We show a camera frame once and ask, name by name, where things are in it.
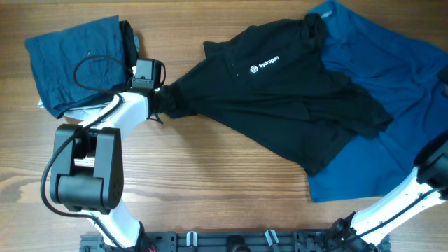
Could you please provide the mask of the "black polo shirt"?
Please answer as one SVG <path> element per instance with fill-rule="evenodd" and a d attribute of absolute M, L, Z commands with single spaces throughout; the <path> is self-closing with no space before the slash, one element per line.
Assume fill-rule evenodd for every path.
<path fill-rule="evenodd" d="M 354 137 L 375 137 L 392 122 L 365 88 L 324 66 L 327 35 L 310 13 L 205 42 L 205 59 L 168 85 L 175 109 L 165 114 L 209 117 L 315 176 Z"/>

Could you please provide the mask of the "blue polo shirt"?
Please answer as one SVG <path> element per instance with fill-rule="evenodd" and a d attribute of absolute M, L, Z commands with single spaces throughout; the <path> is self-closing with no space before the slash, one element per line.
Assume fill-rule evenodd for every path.
<path fill-rule="evenodd" d="M 336 1 L 315 7 L 329 35 L 322 60 L 364 87 L 392 123 L 374 138 L 357 136 L 319 174 L 310 177 L 314 202 L 382 196 L 412 171 L 417 153 L 447 128 L 447 96 L 439 72 L 447 55 L 406 38 Z"/>

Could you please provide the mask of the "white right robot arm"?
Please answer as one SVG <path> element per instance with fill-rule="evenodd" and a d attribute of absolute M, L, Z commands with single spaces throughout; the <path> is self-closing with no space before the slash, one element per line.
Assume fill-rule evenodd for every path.
<path fill-rule="evenodd" d="M 378 251 L 384 238 L 420 212 L 447 201 L 447 132 L 427 143 L 409 176 L 372 206 L 337 220 L 324 251 Z"/>

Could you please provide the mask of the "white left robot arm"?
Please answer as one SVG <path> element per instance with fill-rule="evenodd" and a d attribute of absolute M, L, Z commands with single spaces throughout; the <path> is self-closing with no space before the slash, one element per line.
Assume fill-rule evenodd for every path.
<path fill-rule="evenodd" d="M 86 218 L 100 232 L 103 251 L 154 251 L 144 227 L 122 200 L 122 141 L 173 101 L 163 87 L 116 94 L 99 117 L 55 132 L 54 150 L 41 178 L 41 199 L 52 212 Z"/>

